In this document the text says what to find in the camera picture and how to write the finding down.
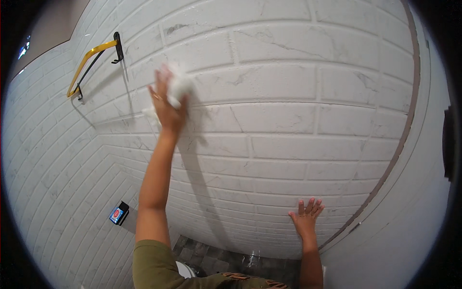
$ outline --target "hand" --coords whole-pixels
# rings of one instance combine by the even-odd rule
[[[152,103],[156,108],[160,124],[162,125],[161,134],[170,135],[174,137],[176,141],[186,122],[188,96],[184,95],[180,100],[180,109],[175,109],[167,101],[167,92],[169,88],[169,81],[172,78],[172,72],[163,65],[162,71],[155,71],[155,77],[156,90],[154,90],[151,85],[148,85],[147,89],[151,95]]]
[[[300,200],[298,202],[298,214],[289,212],[289,216],[295,224],[297,233],[302,237],[304,243],[308,242],[311,245],[316,245],[316,219],[324,209],[324,205],[321,205],[321,202],[321,199],[319,199],[315,203],[315,198],[312,197],[308,202],[308,206],[305,208],[303,200]]]

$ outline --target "floor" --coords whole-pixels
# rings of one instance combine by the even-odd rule
[[[180,236],[173,254],[177,261],[190,266],[197,276],[237,272],[285,283],[291,289],[298,288],[300,260],[274,259],[250,256],[222,250]]]

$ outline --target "white toilet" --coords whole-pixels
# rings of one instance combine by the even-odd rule
[[[176,266],[178,267],[178,272],[184,278],[191,278],[196,277],[196,274],[192,271],[192,269],[183,263],[176,261]]]

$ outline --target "person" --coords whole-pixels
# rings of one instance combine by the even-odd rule
[[[133,282],[136,289],[231,289],[288,288],[277,281],[239,273],[221,273],[204,278],[183,278],[178,273],[170,247],[165,207],[170,184],[173,152],[186,121],[188,96],[176,110],[167,101],[171,72],[155,71],[156,90],[148,86],[162,129],[141,185],[133,254]],[[323,288],[321,259],[316,242],[315,222],[324,205],[311,198],[298,213],[289,212],[302,239],[300,288]]]

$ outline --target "black wall hook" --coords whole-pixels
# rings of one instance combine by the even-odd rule
[[[114,61],[112,61],[111,63],[117,64],[120,61],[122,61],[122,59],[123,59],[122,44],[120,42],[120,35],[119,35],[119,33],[117,31],[114,33],[114,40],[117,41],[117,44],[115,45],[115,50],[117,52],[117,57],[119,59],[114,59]],[[93,64],[95,64],[96,60],[98,60],[98,58],[101,56],[101,54],[103,54],[103,52],[104,52],[104,50],[100,51],[98,53],[98,55],[95,57],[95,59],[93,59],[93,61],[90,63],[89,67],[85,71],[84,75],[82,76],[82,78],[77,83],[77,86],[75,87],[74,92],[72,92],[72,94],[74,94],[77,91],[77,89],[79,90],[80,97],[77,100],[82,100],[82,98],[83,98],[82,90],[80,89],[80,84],[82,83],[82,80],[87,75],[87,73],[90,71],[90,68],[93,66]]]
[[[120,42],[120,35],[117,31],[114,32],[114,40],[117,40],[117,45],[115,46],[115,50],[117,51],[117,57],[119,59],[114,59],[114,61],[112,61],[111,63],[118,64],[123,59],[123,50],[122,50],[122,44]]]

